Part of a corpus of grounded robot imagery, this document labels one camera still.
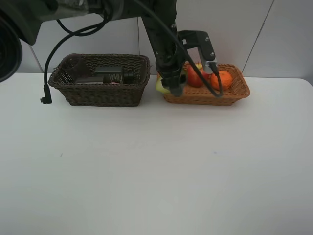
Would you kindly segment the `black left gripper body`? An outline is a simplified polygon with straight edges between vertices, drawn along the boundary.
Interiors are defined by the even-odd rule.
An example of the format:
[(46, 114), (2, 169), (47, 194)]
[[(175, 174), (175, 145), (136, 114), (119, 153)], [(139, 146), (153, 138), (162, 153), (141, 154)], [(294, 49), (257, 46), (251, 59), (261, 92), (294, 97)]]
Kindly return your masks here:
[(158, 19), (146, 14), (142, 21), (156, 58), (156, 70), (161, 77), (180, 78), (185, 61), (179, 46), (176, 14), (157, 14)]

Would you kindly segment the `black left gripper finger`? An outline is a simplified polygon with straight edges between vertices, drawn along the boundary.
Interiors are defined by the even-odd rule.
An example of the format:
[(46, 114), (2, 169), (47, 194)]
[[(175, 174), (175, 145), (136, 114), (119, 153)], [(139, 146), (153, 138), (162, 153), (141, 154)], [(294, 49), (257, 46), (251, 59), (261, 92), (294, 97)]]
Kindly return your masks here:
[(161, 84), (163, 89), (169, 90), (170, 89), (170, 78), (169, 77), (161, 77)]
[(182, 96), (184, 87), (186, 85), (186, 78), (172, 78), (170, 81), (170, 92), (174, 96)]

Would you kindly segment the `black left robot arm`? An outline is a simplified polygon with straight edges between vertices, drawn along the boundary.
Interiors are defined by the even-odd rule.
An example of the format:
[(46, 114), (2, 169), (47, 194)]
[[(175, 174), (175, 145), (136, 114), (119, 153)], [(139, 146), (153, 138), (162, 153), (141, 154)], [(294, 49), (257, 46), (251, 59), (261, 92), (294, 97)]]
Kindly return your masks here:
[(156, 57), (162, 84), (171, 94), (183, 93), (181, 76), (188, 54), (176, 28), (175, 0), (2, 0), (0, 2), (0, 80), (10, 78), (22, 61), (21, 41), (34, 45), (43, 22), (97, 14), (103, 21), (74, 32), (87, 36), (110, 21), (141, 17)]

